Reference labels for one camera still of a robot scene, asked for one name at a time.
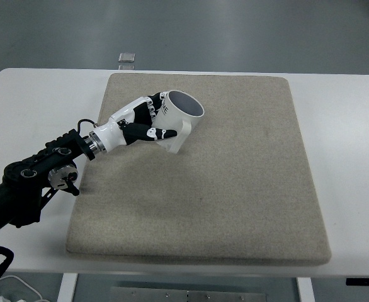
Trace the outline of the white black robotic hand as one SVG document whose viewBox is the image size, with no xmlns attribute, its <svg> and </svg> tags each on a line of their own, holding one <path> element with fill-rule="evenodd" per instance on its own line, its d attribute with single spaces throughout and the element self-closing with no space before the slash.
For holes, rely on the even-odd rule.
<svg viewBox="0 0 369 302">
<path fill-rule="evenodd" d="M 154 142 L 176 137 L 176 130 L 153 125 L 157 114 L 162 111 L 162 101 L 166 96 L 164 91 L 137 98 L 113 113 L 107 123 L 97 126 L 89 137 L 101 152 L 110 152 L 137 140 Z"/>
</svg>

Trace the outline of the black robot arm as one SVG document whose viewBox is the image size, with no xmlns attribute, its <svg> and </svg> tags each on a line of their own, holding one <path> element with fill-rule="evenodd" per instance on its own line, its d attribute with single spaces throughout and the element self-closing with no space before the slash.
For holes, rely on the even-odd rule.
<svg viewBox="0 0 369 302">
<path fill-rule="evenodd" d="M 4 168 L 0 183 L 0 229 L 7 224 L 17 228 L 40 221 L 41 211 L 57 191 L 79 195 L 74 183 L 78 178 L 74 159 L 84 154 L 95 158 L 88 136 L 80 136 L 81 123 L 97 124 L 89 119 L 77 122 L 77 128 L 45 144 L 37 154 Z"/>
</svg>

